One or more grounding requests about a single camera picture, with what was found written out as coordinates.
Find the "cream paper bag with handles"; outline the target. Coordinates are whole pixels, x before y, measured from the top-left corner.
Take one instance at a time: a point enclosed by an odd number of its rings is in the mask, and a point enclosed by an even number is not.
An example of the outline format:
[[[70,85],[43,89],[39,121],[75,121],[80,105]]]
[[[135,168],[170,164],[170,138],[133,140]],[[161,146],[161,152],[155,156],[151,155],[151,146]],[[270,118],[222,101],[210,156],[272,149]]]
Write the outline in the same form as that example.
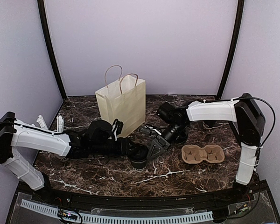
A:
[[[120,137],[128,137],[146,119],[146,81],[137,74],[119,76],[118,80],[95,91],[102,120],[112,123],[115,119],[123,122]]]

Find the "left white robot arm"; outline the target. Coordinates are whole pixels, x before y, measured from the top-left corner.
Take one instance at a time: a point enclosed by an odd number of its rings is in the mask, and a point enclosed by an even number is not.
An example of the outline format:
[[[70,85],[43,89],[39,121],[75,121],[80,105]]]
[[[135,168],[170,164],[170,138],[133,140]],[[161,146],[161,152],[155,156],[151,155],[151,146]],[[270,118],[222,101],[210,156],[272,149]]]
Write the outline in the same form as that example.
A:
[[[24,181],[46,203],[56,200],[49,178],[36,170],[17,150],[18,147],[50,152],[67,159],[83,159],[89,155],[110,157],[127,156],[136,169],[146,165],[148,149],[130,138],[120,137],[123,122],[112,124],[104,120],[91,122],[87,129],[53,132],[35,127],[15,118],[7,112],[0,119],[0,164]]]

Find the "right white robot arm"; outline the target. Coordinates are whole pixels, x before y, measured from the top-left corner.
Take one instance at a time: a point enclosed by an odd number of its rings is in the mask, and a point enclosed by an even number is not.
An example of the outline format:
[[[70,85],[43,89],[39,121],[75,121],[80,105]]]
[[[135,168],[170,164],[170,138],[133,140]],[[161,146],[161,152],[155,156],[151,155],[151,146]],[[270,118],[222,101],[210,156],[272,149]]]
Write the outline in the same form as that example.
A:
[[[168,124],[165,130],[153,138],[147,160],[153,160],[167,152],[176,140],[185,142],[186,128],[193,122],[203,121],[213,126],[216,121],[236,123],[236,137],[241,148],[239,167],[227,198],[222,201],[238,203],[248,191],[248,184],[256,174],[260,151],[265,143],[262,138],[266,119],[258,104],[259,98],[244,93],[241,97],[218,100],[196,100],[181,106],[168,102],[160,105],[156,114]]]

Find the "brown pulp cup carrier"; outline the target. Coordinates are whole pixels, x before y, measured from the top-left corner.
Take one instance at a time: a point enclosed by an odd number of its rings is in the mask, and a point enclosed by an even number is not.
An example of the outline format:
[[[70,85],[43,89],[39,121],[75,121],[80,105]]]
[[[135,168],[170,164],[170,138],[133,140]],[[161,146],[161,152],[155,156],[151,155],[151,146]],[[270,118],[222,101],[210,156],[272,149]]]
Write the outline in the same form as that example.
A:
[[[182,159],[187,164],[221,163],[225,160],[223,149],[219,145],[184,145],[181,149]]]

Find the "stack of black coffee lids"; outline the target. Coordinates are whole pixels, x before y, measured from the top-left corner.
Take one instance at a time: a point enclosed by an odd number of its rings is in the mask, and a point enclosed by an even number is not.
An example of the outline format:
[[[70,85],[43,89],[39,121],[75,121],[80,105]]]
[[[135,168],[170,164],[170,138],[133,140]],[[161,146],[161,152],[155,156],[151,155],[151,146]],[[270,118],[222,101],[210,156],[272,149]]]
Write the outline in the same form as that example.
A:
[[[188,139],[188,134],[186,132],[181,132],[177,135],[176,139],[173,141],[173,143],[182,144],[186,142]]]

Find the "single black paper coffee cup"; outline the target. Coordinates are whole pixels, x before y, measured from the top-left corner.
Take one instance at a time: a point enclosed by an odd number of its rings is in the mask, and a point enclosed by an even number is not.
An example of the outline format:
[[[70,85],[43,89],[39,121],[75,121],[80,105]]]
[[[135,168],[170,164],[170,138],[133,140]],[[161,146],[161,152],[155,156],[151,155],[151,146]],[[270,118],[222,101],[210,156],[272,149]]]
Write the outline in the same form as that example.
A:
[[[131,161],[131,165],[135,170],[143,170],[147,165],[147,160],[143,161]]]

